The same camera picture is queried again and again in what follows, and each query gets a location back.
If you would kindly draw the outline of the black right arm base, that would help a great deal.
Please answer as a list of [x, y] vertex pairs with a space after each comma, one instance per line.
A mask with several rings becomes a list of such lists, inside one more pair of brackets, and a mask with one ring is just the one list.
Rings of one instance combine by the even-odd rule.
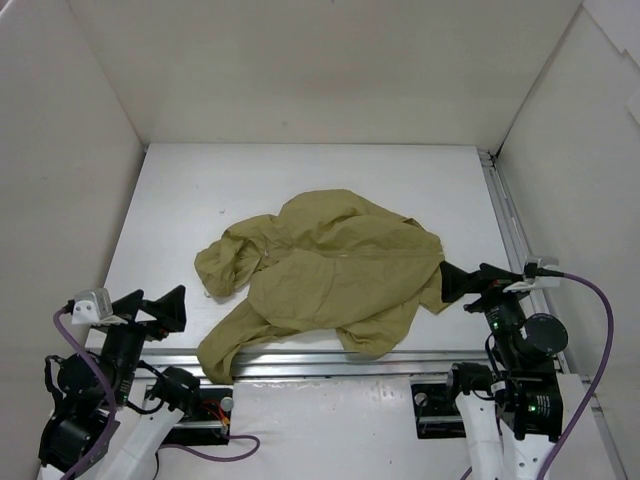
[[443, 382], [411, 384], [416, 436], [419, 440], [465, 438], [462, 417]]

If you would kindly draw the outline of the olive yellow hooded jacket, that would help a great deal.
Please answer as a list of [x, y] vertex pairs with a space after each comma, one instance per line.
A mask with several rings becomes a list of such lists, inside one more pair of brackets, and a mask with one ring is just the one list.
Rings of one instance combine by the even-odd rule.
[[210, 381], [228, 384], [243, 348], [320, 330], [346, 351], [383, 356], [418, 310], [446, 308], [444, 259], [436, 234], [352, 191], [299, 194], [277, 214], [231, 225], [195, 256], [211, 297], [247, 293], [200, 342], [198, 362]]

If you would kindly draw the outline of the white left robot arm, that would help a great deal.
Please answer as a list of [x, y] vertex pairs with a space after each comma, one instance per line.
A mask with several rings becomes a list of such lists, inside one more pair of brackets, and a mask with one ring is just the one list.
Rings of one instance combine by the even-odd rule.
[[186, 289], [156, 300], [141, 289], [113, 301], [85, 290], [55, 312], [53, 323], [73, 348], [45, 359], [54, 408], [38, 458], [64, 479], [152, 479], [163, 441], [200, 406], [200, 382], [188, 371], [158, 370], [142, 360], [148, 341], [186, 327]]

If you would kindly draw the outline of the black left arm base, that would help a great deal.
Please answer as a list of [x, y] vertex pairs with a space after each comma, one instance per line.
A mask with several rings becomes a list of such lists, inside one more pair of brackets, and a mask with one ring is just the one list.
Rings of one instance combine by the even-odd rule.
[[222, 417], [231, 420], [231, 412], [222, 409], [224, 398], [233, 399], [233, 389], [204, 384], [200, 388], [200, 403], [186, 414], [167, 434], [162, 444], [189, 447], [226, 446], [231, 426], [223, 427]]

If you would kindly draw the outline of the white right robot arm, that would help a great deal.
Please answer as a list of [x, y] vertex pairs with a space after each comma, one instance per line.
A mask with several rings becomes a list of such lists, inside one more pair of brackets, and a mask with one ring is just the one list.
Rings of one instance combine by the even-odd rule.
[[459, 412], [476, 479], [543, 479], [545, 460], [559, 444], [564, 404], [555, 360], [568, 333], [548, 313], [526, 315], [521, 306], [535, 290], [555, 288], [560, 273], [549, 263], [527, 263], [521, 274], [483, 263], [466, 272], [444, 262], [441, 298], [479, 313], [490, 333], [488, 364], [456, 363], [442, 388], [445, 405]]

